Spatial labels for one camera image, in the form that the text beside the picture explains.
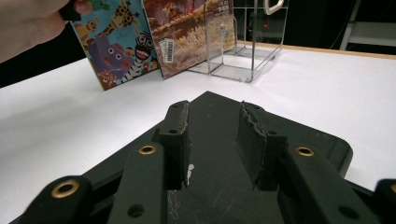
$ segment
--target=white table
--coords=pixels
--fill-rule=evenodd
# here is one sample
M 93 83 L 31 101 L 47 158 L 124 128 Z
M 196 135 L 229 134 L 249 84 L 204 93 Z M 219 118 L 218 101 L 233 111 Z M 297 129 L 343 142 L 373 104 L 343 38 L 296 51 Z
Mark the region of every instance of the white table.
M 81 60 L 0 89 L 0 223 L 49 182 L 133 141 L 170 104 L 205 91 L 345 139 L 354 150 L 346 179 L 358 185 L 396 178 L 396 60 L 283 49 L 251 84 L 192 72 L 163 80 L 155 71 L 110 91 Z

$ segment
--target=dark background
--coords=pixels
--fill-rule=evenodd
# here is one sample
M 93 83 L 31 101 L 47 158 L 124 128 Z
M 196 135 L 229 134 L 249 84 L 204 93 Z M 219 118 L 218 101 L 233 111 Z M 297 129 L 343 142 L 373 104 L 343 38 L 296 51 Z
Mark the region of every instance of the dark background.
M 339 49 L 354 0 L 290 0 L 285 45 Z M 362 0 L 357 21 L 396 22 L 395 0 Z M 349 44 L 348 50 L 396 54 L 395 47 Z M 48 43 L 0 63 L 0 88 L 85 58 L 70 24 Z

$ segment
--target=metal handle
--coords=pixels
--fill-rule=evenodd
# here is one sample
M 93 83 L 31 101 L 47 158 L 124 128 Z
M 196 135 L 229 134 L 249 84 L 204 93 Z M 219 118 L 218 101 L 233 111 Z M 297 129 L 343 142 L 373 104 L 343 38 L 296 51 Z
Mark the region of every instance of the metal handle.
M 280 8 L 282 8 L 283 2 L 284 0 L 279 0 L 276 5 L 274 5 L 273 7 L 269 7 L 269 0 L 264 0 L 265 14 L 271 15 L 274 12 L 278 11 Z

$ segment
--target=clear acrylic box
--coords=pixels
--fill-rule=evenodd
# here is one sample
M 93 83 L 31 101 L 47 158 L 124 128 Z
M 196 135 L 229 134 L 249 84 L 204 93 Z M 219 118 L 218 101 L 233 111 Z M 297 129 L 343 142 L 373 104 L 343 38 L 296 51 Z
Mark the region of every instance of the clear acrylic box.
M 206 58 L 189 71 L 210 75 L 222 65 L 221 57 L 226 49 L 234 47 L 235 32 L 221 35 L 221 31 L 232 31 L 234 27 L 233 0 L 206 0 L 204 3 Z
M 207 66 L 212 68 L 207 70 L 208 73 L 251 82 L 282 48 L 288 5 L 289 0 L 278 0 L 273 4 L 270 0 L 234 0 L 233 48 L 218 52 L 213 50 L 218 43 L 207 42 Z M 222 24 L 209 23 L 206 30 L 210 30 L 209 33 L 215 30 L 224 37 L 223 46 L 230 35 L 230 29 Z

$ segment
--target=book cover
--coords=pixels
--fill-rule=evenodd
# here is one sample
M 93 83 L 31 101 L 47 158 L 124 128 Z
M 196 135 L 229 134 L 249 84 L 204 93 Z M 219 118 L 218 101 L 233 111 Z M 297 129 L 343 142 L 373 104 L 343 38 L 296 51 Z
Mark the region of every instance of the book cover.
M 93 11 L 73 22 L 104 90 L 159 67 L 140 0 L 91 0 Z
M 143 0 L 143 5 L 164 78 L 233 47 L 232 0 Z

